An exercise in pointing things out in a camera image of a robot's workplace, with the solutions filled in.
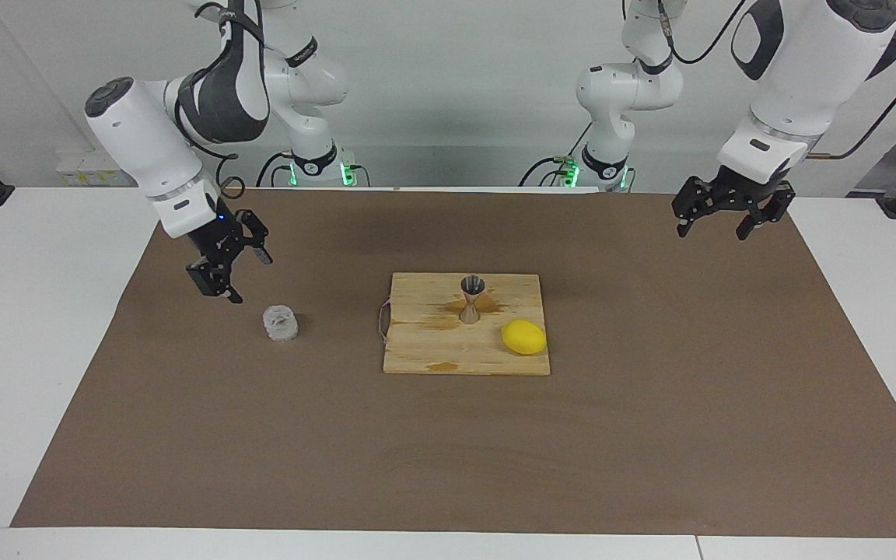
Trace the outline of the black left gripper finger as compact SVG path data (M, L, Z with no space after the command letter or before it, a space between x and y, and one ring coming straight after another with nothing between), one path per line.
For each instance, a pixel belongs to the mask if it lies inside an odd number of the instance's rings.
M744 202L747 215L736 228L737 239L746 240L756 228L767 222L779 222L786 215L795 197L796 192L792 185L779 185L775 191L760 201L747 196Z
M678 220L676 231L680 238L686 237L698 219L717 212L714 187L712 182L700 177L688 177L677 192L671 206Z

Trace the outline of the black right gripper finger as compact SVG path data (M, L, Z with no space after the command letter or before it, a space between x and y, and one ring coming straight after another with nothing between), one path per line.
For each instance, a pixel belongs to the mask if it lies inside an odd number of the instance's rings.
M242 304L243 297L231 282L232 266L208 260L198 260L186 266L186 273L200 293L209 297L226 297L231 303Z
M269 229L264 225L262 220L253 213L251 209L240 209L234 214L235 220L238 220L242 227L249 231L249 236L244 237L244 245L252 248L260 262L264 265L273 264L269 251L264 247L264 242L269 235Z

